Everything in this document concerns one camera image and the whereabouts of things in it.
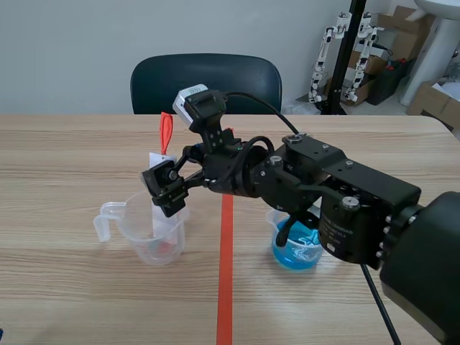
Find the black metal tubing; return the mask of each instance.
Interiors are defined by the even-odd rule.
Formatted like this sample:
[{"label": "black metal tubing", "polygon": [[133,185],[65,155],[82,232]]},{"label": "black metal tubing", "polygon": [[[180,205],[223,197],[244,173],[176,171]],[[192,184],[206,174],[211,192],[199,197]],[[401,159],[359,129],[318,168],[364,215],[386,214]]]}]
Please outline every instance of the black metal tubing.
[{"label": "black metal tubing", "polygon": [[340,106],[342,85],[345,80],[346,69],[353,51],[354,41],[358,35],[359,24],[366,7],[367,0],[352,0],[350,13],[352,15],[348,31],[340,44],[339,55],[337,56],[336,67],[333,70],[331,87],[329,88],[328,99],[322,106],[321,113],[324,115],[346,115]]},{"label": "black metal tubing", "polygon": [[364,274],[364,278],[366,278],[369,289],[371,290],[372,297],[374,297],[375,304],[377,304],[379,312],[382,315],[383,321],[385,322],[388,333],[390,333],[391,339],[393,340],[393,344],[401,345],[401,340],[397,336],[395,327],[393,326],[390,316],[388,315],[387,309],[385,308],[385,305],[383,304],[382,299],[379,296],[379,292],[377,291],[377,288],[375,287],[374,282],[372,281],[372,277],[369,273],[369,270],[367,269],[365,264],[361,265],[361,269]]}]

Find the black cylinder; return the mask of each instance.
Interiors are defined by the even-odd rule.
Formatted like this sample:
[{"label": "black cylinder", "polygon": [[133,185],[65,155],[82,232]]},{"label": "black cylinder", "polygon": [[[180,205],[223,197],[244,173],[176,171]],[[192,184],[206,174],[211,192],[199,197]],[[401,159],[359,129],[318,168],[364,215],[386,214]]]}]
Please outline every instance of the black cylinder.
[{"label": "black cylinder", "polygon": [[340,260],[371,267],[377,264],[375,253],[382,241],[382,225],[372,205],[356,206],[344,196],[342,201],[325,195],[321,202],[319,240],[324,249]]}]

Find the measuring cup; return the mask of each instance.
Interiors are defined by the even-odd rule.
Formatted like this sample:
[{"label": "measuring cup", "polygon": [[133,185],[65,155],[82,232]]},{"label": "measuring cup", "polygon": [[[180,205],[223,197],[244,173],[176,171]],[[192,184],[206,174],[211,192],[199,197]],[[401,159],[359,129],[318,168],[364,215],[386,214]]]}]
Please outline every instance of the measuring cup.
[{"label": "measuring cup", "polygon": [[[319,215],[318,208],[309,209]],[[292,270],[304,270],[316,265],[323,254],[323,247],[319,243],[318,230],[309,229],[300,222],[296,222],[290,229],[285,247],[276,245],[276,237],[289,215],[278,210],[267,213],[267,222],[272,226],[272,251],[276,259]]]},{"label": "measuring cup", "polygon": [[139,258],[148,265],[165,265],[176,260],[184,250],[184,221],[187,207],[170,218],[153,205],[147,191],[134,194],[123,203],[105,203],[93,223],[99,241],[110,239],[109,220],[114,220]]}]

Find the black chair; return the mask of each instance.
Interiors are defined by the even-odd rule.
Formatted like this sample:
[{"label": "black chair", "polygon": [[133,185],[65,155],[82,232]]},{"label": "black chair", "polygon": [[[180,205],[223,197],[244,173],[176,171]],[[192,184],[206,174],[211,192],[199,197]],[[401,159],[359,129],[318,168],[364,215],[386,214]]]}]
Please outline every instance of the black chair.
[{"label": "black chair", "polygon": [[[135,114],[174,114],[178,91],[204,84],[219,91],[251,93],[281,109],[278,69],[260,57],[229,54],[179,54],[150,57],[136,66],[131,77]],[[269,114],[264,106],[246,98],[231,97],[228,114]]]}]

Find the table surface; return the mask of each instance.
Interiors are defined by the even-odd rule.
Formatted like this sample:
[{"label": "table surface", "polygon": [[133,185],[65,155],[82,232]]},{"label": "table surface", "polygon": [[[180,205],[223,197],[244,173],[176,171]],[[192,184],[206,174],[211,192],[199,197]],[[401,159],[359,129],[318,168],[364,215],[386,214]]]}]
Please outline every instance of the table surface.
[{"label": "table surface", "polygon": [[[460,143],[435,119],[289,119],[349,158],[420,186],[423,205],[460,191]],[[179,155],[199,137],[175,120],[168,153]],[[274,116],[225,116],[223,125],[275,146],[289,133]],[[142,264],[117,230],[108,244],[94,231],[102,203],[142,189],[158,127],[159,117],[147,115],[0,116],[5,344],[216,343],[221,195],[190,192],[185,251],[164,267]],[[195,170],[185,166],[186,175]],[[359,266],[324,254],[315,269],[295,274],[274,261],[268,209],[234,199],[234,344],[391,344]],[[384,301],[403,344],[436,344]]]}]

